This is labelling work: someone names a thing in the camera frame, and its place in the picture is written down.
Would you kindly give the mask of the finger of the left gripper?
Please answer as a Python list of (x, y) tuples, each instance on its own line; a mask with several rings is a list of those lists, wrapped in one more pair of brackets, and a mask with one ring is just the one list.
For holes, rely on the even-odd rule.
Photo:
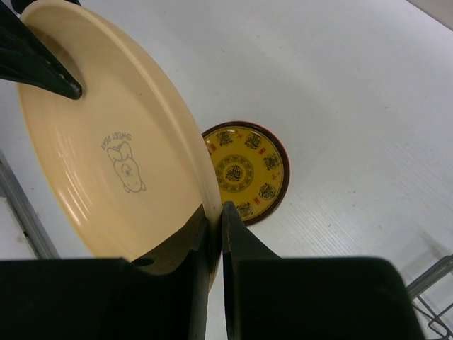
[(78, 100), (82, 86), (5, 4), (1, 3), (1, 78)]

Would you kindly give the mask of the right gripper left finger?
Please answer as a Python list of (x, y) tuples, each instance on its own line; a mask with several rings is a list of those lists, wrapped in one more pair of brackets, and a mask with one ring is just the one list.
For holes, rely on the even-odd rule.
[(134, 261), (2, 261), (1, 338), (203, 339), (209, 276), (202, 209)]

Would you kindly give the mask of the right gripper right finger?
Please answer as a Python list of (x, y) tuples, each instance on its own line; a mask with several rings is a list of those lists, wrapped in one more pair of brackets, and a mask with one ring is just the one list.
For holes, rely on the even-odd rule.
[(222, 209), (230, 339), (422, 339), (406, 287), (376, 257), (282, 258)]

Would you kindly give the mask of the yellow black-rimmed plate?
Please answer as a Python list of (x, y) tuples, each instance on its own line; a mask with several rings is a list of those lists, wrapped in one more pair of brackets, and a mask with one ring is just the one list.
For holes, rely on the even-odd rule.
[(246, 226), (271, 215), (290, 180), (289, 157), (279, 138), (257, 123), (240, 120), (215, 125), (202, 137), (222, 202), (232, 202)]

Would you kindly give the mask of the beige cartoon plate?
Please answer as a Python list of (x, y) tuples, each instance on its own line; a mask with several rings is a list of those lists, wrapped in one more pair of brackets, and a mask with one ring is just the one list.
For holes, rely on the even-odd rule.
[(171, 80), (128, 34), (83, 6), (35, 1), (21, 20), (83, 88), (78, 100), (25, 84), (17, 91), (42, 171), (86, 248), (133, 261), (202, 208), (215, 276), (219, 187)]

